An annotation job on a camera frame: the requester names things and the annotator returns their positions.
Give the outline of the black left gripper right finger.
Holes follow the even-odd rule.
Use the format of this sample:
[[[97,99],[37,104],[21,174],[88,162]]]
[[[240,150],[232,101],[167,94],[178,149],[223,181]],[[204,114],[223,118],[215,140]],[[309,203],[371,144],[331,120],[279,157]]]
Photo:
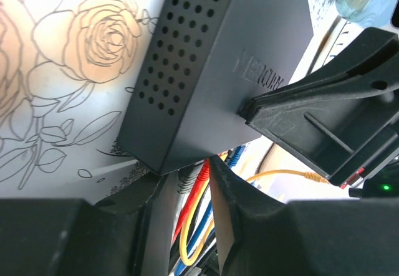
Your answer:
[[[209,160],[222,275],[397,275],[398,199],[287,204]]]

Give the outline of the black network switch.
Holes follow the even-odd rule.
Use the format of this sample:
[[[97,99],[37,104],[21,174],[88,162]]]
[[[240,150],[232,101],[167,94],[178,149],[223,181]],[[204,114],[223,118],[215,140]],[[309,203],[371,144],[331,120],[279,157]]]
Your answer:
[[[240,109],[289,83],[312,36],[308,0],[165,0],[117,145],[164,175],[255,140]]]

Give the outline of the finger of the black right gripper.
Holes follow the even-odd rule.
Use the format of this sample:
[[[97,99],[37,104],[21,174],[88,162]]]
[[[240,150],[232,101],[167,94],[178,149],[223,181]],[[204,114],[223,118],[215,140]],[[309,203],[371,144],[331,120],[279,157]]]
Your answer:
[[[398,35],[364,29],[302,80],[252,98],[252,129],[340,186],[372,178],[398,155]]]

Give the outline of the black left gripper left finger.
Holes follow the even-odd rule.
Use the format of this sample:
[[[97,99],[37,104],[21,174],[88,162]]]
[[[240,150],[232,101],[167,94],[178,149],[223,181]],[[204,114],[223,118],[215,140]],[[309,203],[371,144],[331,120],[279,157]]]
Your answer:
[[[166,275],[170,185],[147,173],[90,204],[2,199],[2,275]]]

